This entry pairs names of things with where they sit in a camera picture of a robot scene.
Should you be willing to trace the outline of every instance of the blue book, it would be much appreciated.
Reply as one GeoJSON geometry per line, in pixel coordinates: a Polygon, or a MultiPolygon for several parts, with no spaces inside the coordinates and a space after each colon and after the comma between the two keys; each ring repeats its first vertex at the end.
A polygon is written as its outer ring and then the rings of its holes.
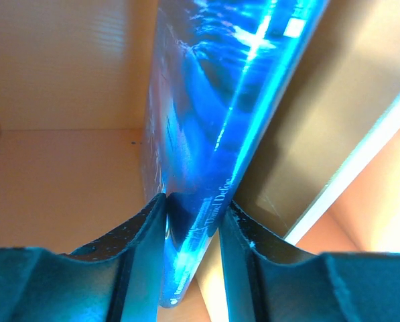
{"type": "Polygon", "coordinates": [[[160,305],[177,305],[327,0],[160,0],[145,196],[168,196],[160,305]]]}

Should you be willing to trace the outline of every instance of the glossy book cover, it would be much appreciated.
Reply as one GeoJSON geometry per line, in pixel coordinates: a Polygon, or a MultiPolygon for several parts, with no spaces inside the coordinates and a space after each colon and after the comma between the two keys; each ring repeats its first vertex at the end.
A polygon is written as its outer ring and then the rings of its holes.
{"type": "Polygon", "coordinates": [[[182,299],[326,0],[160,0],[145,196],[168,196],[160,304],[182,299]]]}

